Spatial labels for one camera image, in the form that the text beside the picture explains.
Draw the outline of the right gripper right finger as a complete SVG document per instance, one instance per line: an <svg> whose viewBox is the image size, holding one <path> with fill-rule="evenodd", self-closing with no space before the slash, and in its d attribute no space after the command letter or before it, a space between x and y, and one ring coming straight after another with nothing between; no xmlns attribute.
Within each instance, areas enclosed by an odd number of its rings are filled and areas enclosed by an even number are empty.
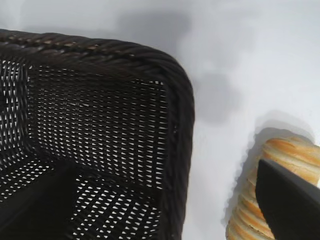
<svg viewBox="0 0 320 240"><path fill-rule="evenodd" d="M320 190L287 168L259 160L256 199L275 239L320 238Z"/></svg>

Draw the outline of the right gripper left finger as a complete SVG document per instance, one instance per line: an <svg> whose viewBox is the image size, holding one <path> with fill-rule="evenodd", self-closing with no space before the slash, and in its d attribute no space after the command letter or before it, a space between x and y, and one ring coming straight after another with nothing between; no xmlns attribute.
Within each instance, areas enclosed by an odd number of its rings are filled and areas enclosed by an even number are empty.
<svg viewBox="0 0 320 240"><path fill-rule="evenodd" d="M0 205L2 240L62 240L76 201L76 167L54 170Z"/></svg>

